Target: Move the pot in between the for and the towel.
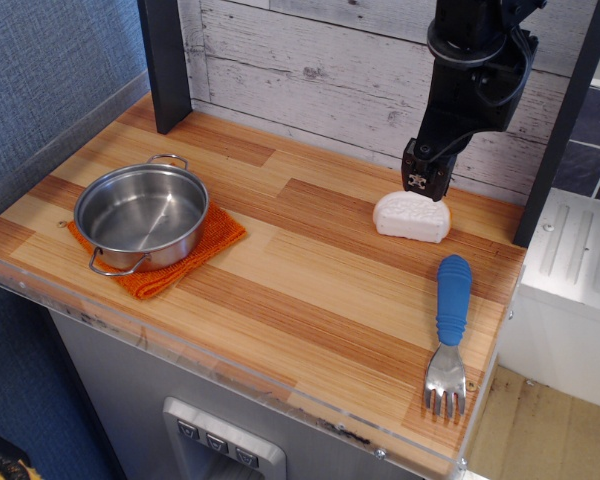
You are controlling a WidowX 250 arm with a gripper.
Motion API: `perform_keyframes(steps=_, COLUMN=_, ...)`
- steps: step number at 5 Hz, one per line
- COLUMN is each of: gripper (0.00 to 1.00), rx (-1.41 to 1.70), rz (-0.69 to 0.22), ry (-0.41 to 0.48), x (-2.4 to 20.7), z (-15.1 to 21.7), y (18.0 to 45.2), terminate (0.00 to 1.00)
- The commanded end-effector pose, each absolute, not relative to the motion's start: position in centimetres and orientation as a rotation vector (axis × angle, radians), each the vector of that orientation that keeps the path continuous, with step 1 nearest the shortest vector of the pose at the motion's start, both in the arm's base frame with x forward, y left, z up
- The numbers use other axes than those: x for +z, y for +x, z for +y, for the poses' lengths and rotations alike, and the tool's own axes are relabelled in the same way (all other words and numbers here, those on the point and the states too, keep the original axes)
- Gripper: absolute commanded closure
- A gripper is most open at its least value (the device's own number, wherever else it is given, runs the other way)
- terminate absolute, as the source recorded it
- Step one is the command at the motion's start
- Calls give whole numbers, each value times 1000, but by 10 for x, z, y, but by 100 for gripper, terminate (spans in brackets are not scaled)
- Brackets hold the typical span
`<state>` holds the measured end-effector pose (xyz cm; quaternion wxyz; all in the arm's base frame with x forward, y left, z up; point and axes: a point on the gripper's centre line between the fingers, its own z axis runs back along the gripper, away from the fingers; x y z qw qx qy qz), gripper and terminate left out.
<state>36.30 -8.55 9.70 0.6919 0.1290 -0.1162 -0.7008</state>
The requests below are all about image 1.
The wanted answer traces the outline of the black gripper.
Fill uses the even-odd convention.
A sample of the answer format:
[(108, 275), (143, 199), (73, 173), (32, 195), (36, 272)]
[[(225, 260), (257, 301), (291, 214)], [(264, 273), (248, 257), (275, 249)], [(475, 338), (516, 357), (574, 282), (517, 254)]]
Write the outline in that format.
[(460, 70), (436, 61), (427, 107), (418, 135), (402, 158), (406, 191), (438, 202), (446, 195), (457, 156), (473, 135), (505, 129), (502, 108), (484, 100), (482, 81), (490, 79), (483, 68)]

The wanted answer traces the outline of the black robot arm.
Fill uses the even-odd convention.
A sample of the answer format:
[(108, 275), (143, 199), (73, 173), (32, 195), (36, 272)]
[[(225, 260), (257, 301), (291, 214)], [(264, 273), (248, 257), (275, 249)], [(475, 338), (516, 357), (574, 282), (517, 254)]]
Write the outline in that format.
[(426, 110), (403, 152), (405, 190), (438, 202), (472, 137), (507, 130), (538, 39), (522, 22), (543, 1), (439, 1), (427, 31), (434, 57)]

